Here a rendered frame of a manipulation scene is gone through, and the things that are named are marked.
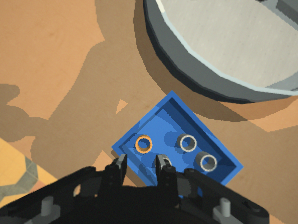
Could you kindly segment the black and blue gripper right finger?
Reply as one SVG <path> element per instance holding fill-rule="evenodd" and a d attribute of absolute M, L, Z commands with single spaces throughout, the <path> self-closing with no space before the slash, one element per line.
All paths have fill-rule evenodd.
<path fill-rule="evenodd" d="M 156 155 L 155 170 L 158 184 L 153 202 L 179 208 L 181 195 L 221 224 L 269 224 L 266 209 L 193 168 L 177 172 L 167 159 Z"/>

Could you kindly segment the blue crate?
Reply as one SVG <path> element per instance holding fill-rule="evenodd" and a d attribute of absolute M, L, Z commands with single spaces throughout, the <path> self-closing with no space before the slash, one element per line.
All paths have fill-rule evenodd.
<path fill-rule="evenodd" d="M 183 133 L 196 139 L 196 148 L 191 152 L 184 151 L 177 144 L 178 136 Z M 151 138 L 152 148 L 148 153 L 136 149 L 140 135 Z M 127 165 L 147 186 L 158 184 L 154 160 L 159 154 L 168 156 L 178 172 L 193 168 L 224 186 L 244 168 L 173 90 L 111 148 L 119 156 L 127 154 Z M 207 172 L 196 163 L 196 155 L 201 151 L 215 157 L 217 166 L 213 171 Z"/>

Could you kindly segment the grey metal sleeve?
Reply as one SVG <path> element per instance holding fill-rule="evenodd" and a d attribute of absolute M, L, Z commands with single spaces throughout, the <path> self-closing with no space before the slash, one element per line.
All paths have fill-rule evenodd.
<path fill-rule="evenodd" d="M 190 138 L 190 144 L 187 147 L 183 147 L 182 146 L 182 141 L 186 137 L 189 137 Z M 183 133 L 183 134 L 181 134 L 181 135 L 178 136 L 178 138 L 177 138 L 177 144 L 184 151 L 191 152 L 191 151 L 193 151 L 196 148 L 197 142 L 196 142 L 196 139 L 193 136 L 191 136 L 189 134 Z"/>
<path fill-rule="evenodd" d="M 205 157 L 209 157 L 209 161 L 207 164 L 202 165 L 202 161 Z M 201 152 L 197 153 L 195 160 L 196 160 L 196 163 L 203 170 L 205 170 L 207 172 L 213 171 L 217 166 L 217 161 L 216 161 L 215 157 L 213 157 L 212 155 L 210 155 L 209 153 L 207 153 L 205 151 L 201 151 Z"/>
<path fill-rule="evenodd" d="M 162 155 L 163 159 L 167 159 L 169 161 L 169 163 L 171 164 L 171 161 L 169 160 L 168 156 L 166 156 L 165 154 L 159 154 L 159 155 Z M 155 167 L 156 167 L 156 158 L 154 160 L 154 163 L 155 163 Z M 172 164 L 171 164 L 172 166 Z"/>

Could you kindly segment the bronze bushing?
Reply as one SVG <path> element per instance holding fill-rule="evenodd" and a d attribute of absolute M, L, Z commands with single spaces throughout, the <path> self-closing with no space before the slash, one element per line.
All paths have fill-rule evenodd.
<path fill-rule="evenodd" d="M 142 138 L 146 138 L 150 141 L 150 145 L 147 147 L 147 148 L 141 148 L 139 145 L 138 145 L 138 141 Z M 136 149 L 140 152 L 140 153 L 148 153 L 151 148 L 152 148 L 152 141 L 151 141 L 151 138 L 148 136 L 148 135 L 140 135 L 137 140 L 136 140 Z"/>

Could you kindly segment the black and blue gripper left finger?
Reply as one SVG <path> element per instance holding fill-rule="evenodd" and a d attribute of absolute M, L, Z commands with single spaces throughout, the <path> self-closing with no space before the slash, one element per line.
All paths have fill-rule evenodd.
<path fill-rule="evenodd" d="M 0 208 L 0 224 L 49 224 L 90 199 L 96 206 L 123 201 L 127 154 L 121 154 L 105 170 L 84 167 Z M 121 176 L 120 176 L 121 175 Z M 80 185 L 80 193 L 74 196 Z"/>

